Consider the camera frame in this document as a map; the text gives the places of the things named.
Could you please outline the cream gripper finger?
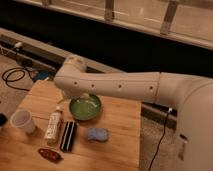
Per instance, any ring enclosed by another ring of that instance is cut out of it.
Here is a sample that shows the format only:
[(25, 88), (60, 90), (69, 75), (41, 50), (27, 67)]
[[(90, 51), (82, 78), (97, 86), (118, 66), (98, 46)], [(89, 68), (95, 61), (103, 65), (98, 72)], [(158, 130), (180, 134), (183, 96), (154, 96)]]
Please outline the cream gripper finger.
[(78, 97), (78, 99), (89, 99), (89, 98), (90, 98), (90, 94), (88, 93), (83, 93)]

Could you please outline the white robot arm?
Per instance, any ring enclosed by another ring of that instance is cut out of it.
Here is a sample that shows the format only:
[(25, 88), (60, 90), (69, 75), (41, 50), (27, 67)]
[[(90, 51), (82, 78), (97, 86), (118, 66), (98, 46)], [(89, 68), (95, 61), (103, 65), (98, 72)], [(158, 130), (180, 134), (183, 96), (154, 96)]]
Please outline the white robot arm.
[(165, 73), (88, 73), (80, 56), (54, 78), (70, 97), (84, 93), (140, 100), (177, 111), (172, 171), (213, 171), (213, 78)]

